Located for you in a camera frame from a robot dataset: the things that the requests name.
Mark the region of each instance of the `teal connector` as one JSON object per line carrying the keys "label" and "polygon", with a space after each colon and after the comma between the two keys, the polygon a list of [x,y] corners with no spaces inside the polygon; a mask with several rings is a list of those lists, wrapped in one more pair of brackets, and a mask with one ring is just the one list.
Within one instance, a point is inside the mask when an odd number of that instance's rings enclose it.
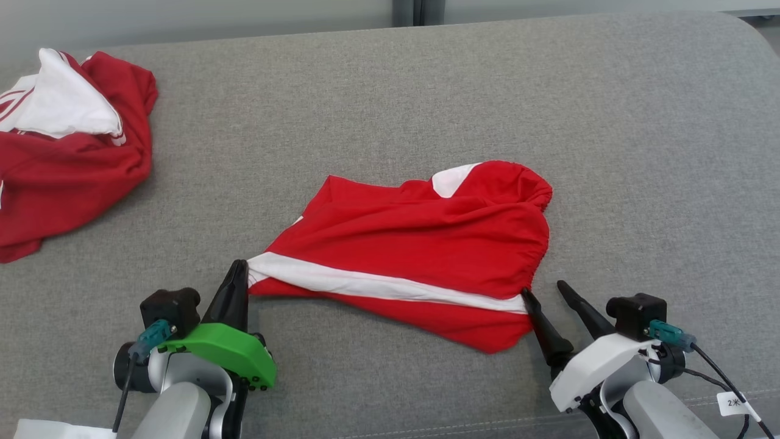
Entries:
{"label": "teal connector", "polygon": [[168,320],[158,320],[152,323],[138,336],[138,340],[133,343],[133,346],[130,346],[128,351],[130,358],[133,357],[133,354],[136,354],[136,361],[138,363],[142,362],[149,356],[149,352],[152,349],[159,346],[163,341],[168,340],[175,331],[176,329],[171,327]]}
{"label": "teal connector", "polygon": [[696,337],[687,334],[678,327],[674,327],[660,320],[652,320],[650,321],[648,332],[649,334],[647,335],[649,337],[671,344],[672,346],[678,346],[685,352],[693,352],[691,344],[696,343]]}

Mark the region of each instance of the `red garment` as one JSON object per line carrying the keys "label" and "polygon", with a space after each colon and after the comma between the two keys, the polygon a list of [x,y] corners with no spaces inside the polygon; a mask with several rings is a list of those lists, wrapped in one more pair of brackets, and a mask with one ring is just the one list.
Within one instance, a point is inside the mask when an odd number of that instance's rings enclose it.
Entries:
{"label": "red garment", "polygon": [[378,187],[329,177],[250,263],[250,293],[327,297],[484,352],[531,330],[523,300],[548,248],[552,188],[485,162]]}
{"label": "red garment", "polygon": [[0,132],[0,262],[35,252],[44,237],[101,215],[151,170],[147,117],[158,92],[151,72],[103,52],[68,64],[102,93],[122,120],[126,137]]}

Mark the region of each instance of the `couch cushion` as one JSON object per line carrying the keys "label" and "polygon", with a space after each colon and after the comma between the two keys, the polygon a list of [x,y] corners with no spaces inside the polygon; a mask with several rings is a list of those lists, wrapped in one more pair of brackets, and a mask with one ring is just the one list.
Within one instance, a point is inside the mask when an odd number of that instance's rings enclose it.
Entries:
{"label": "couch cushion", "polygon": [[[108,52],[157,76],[153,172],[99,220],[0,267],[0,436],[22,417],[109,427],[111,364],[142,329],[140,301],[191,286],[203,312],[230,262],[261,252],[328,174],[392,185],[488,159],[555,190],[534,290],[564,335],[588,343],[558,279],[599,309],[665,298],[670,323],[780,430],[780,61],[739,20],[577,16]],[[34,70],[2,66],[2,85]],[[306,299],[252,299],[250,329],[279,379],[250,396],[245,437],[592,433],[555,411],[533,336],[485,355]],[[668,386],[736,436],[717,388]],[[131,394],[120,437],[153,401]]]}

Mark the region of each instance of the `black cable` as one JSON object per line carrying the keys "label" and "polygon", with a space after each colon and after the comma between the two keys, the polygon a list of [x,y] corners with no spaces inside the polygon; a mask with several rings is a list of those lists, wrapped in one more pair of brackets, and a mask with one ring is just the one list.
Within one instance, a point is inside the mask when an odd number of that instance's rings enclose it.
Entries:
{"label": "black cable", "polygon": [[[656,359],[649,359],[649,358],[645,358],[644,360],[645,360],[646,362],[649,362],[649,363],[652,363],[652,364],[657,364],[657,365],[659,365],[659,366],[661,365],[661,362],[660,362],[660,361],[658,361],[658,360],[656,360]],[[727,387],[725,384],[723,384],[722,382],[720,382],[720,381],[716,380],[715,378],[713,378],[713,377],[710,377],[710,376],[708,376],[708,375],[704,375],[704,374],[703,374],[703,373],[701,373],[701,372],[698,372],[698,371],[696,371],[696,370],[693,370],[693,369],[686,369],[685,367],[682,367],[682,366],[677,366],[676,364],[671,364],[670,366],[674,366],[674,368],[675,368],[675,369],[677,369],[677,370],[682,370],[684,373],[688,373],[689,375],[693,375],[694,377],[699,377],[699,378],[701,378],[702,380],[706,380],[706,381],[708,381],[708,382],[710,382],[710,383],[712,383],[712,384],[714,384],[714,385],[716,385],[716,386],[720,387],[721,389],[723,389],[723,390],[725,390],[725,391],[727,391],[727,392],[731,391],[731,389],[729,389],[729,388],[728,388],[728,387]]]}
{"label": "black cable", "polygon": [[130,390],[130,380],[133,378],[133,369],[136,367],[136,359],[138,359],[138,354],[133,353],[133,355],[130,357],[130,364],[127,366],[127,377],[125,377],[125,386],[122,388],[122,397],[119,399],[119,408],[116,410],[114,428],[111,429],[113,433],[117,433],[119,431],[119,423],[122,422],[122,414],[125,412],[127,392]]}
{"label": "black cable", "polygon": [[742,429],[739,431],[739,436],[736,439],[745,439],[748,428],[750,428],[750,415],[745,415],[745,423],[742,424]]}
{"label": "black cable", "polygon": [[[743,403],[747,404],[747,400],[744,396],[742,396],[742,393],[740,393],[737,389],[734,383],[731,382],[731,380],[723,373],[720,367],[718,367],[717,364],[715,364],[714,361],[710,358],[709,355],[705,354],[704,351],[699,348],[699,346],[696,343],[691,343],[690,347],[693,348],[694,351],[697,352],[697,354],[701,355],[701,358],[704,359],[704,361],[707,362],[707,364],[710,365],[710,367],[725,381],[726,385],[729,386],[729,389],[731,389],[732,392],[736,395],[737,398]],[[769,431],[769,428],[767,428],[767,424],[764,423],[763,420],[758,421],[758,426],[761,428],[762,431],[764,431],[764,434],[767,435],[769,439],[774,439],[774,435],[771,431]]]}
{"label": "black cable", "polygon": [[[652,364],[657,364],[659,366],[661,365],[661,362],[656,360],[656,359],[649,359],[649,358],[645,357],[645,361],[647,361],[649,363],[652,363]],[[727,391],[727,392],[731,391],[731,389],[729,389],[729,387],[726,386],[725,384],[723,384],[722,382],[720,382],[720,381],[716,380],[715,378],[710,377],[708,375],[704,375],[701,372],[698,372],[698,371],[693,370],[693,369],[687,369],[687,368],[682,367],[682,366],[677,366],[676,364],[672,364],[670,366],[673,366],[677,370],[682,370],[684,373],[688,373],[689,375],[693,375],[694,377],[699,377],[699,378],[701,378],[703,380],[706,380],[706,381],[708,381],[708,382],[710,382],[710,383],[720,387],[724,391]],[[747,429],[748,428],[750,428],[750,415],[745,415],[745,422],[742,424],[742,429],[739,432],[739,436],[737,436],[736,439],[745,439],[745,434],[747,434]]]}

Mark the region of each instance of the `white paper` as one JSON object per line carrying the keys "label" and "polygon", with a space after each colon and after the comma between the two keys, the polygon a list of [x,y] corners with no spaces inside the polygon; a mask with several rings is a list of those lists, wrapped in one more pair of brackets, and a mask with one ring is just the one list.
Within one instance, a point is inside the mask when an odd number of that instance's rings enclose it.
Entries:
{"label": "white paper", "polygon": [[19,419],[13,439],[116,439],[116,433],[108,428],[83,427],[37,419]]}
{"label": "white paper", "polygon": [[718,394],[718,406],[721,408],[721,416],[749,415],[750,410],[745,406],[734,392],[721,392]]}

